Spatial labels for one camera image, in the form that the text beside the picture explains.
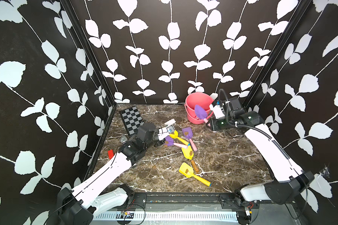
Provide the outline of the pink plastic bucket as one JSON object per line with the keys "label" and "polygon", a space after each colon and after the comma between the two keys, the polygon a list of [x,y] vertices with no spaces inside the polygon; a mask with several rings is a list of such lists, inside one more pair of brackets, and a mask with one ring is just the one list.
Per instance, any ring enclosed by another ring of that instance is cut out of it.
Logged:
{"label": "pink plastic bucket", "polygon": [[214,100],[205,93],[195,92],[187,96],[185,110],[187,118],[192,124],[203,124],[213,115],[210,109]]}

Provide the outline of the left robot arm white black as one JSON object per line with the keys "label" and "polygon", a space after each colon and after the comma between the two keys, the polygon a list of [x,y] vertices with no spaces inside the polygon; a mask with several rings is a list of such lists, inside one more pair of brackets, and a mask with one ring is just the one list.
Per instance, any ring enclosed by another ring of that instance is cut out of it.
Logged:
{"label": "left robot arm white black", "polygon": [[73,189],[65,187],[59,192],[54,212],[59,223],[89,225],[97,215],[127,203],[132,194],[128,186],[121,185],[106,194],[103,191],[142,159],[149,147],[163,144],[165,137],[173,132],[172,125],[157,128],[150,122],[143,123],[138,132],[123,141],[114,157],[95,174]]}

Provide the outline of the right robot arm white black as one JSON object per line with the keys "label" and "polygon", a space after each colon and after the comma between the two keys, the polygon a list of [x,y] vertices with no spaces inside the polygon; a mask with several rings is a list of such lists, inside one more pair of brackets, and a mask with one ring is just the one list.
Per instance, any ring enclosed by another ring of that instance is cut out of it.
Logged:
{"label": "right robot arm white black", "polygon": [[305,172],[285,152],[271,134],[263,118],[255,111],[247,112],[238,99],[215,100],[209,105],[214,113],[207,123],[213,131],[241,128],[254,144],[272,173],[272,181],[246,185],[239,189],[240,201],[272,201],[282,205],[298,195],[309,200],[312,172]]}

